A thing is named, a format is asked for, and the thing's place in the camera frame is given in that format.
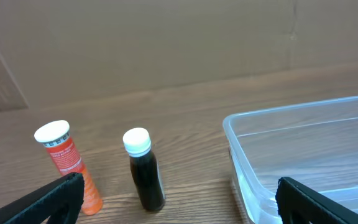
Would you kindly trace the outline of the orange tablet tube white cap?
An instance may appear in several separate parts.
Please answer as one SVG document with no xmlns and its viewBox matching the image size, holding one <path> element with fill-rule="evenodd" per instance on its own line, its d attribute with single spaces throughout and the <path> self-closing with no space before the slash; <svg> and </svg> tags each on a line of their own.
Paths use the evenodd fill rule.
<svg viewBox="0 0 358 224">
<path fill-rule="evenodd" d="M 83 175 L 85 189 L 81 209 L 85 215 L 98 213 L 102 209 L 103 201 L 70 136 L 68 121 L 58 120 L 45 124 L 36 130 L 34 138 L 46 148 L 61 175 L 71 172 Z"/>
</svg>

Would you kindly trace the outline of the clear plastic container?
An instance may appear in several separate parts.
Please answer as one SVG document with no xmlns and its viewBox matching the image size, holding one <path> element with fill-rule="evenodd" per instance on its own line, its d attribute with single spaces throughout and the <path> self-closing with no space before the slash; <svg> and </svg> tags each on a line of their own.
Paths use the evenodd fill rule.
<svg viewBox="0 0 358 224">
<path fill-rule="evenodd" d="M 281 177 L 358 213 L 358 96 L 232 114 L 223 128 L 245 221 L 281 222 Z"/>
</svg>

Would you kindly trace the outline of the dark bottle white cap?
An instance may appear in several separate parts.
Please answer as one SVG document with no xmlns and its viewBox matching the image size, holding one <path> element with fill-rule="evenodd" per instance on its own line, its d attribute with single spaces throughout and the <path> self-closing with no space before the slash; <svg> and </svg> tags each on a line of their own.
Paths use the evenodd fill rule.
<svg viewBox="0 0 358 224">
<path fill-rule="evenodd" d="M 165 205 L 165 192 L 149 132 L 145 128 L 132 128 L 122 140 L 141 205 L 150 212 L 161 210 Z"/>
</svg>

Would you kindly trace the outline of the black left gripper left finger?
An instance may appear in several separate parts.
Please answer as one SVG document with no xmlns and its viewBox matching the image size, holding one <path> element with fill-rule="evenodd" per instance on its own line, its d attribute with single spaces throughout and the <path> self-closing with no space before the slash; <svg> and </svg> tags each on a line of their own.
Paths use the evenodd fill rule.
<svg viewBox="0 0 358 224">
<path fill-rule="evenodd" d="M 84 202 L 85 181 L 72 172 L 0 208 L 0 224 L 74 224 Z"/>
</svg>

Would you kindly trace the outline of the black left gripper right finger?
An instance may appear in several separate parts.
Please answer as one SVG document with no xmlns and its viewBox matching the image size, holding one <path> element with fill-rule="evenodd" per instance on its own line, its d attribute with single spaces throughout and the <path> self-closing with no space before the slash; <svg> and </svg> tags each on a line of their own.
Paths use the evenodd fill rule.
<svg viewBox="0 0 358 224">
<path fill-rule="evenodd" d="M 291 177 L 278 180 L 275 194 L 283 224 L 358 224 L 358 214 Z"/>
</svg>

